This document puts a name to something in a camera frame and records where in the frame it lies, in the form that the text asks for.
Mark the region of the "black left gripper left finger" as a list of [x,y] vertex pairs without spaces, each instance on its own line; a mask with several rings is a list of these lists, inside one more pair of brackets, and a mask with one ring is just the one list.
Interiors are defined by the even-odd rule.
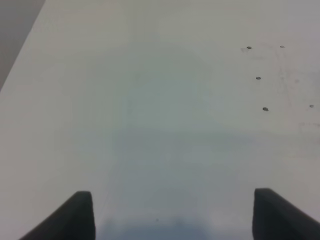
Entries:
[[94,240],[95,238],[96,225],[92,194],[89,191],[77,191],[21,239]]

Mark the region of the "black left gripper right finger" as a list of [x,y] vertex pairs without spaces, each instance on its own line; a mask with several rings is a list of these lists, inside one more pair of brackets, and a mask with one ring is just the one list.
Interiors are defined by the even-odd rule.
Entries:
[[318,240],[320,223],[272,189],[257,188],[252,235],[255,240]]

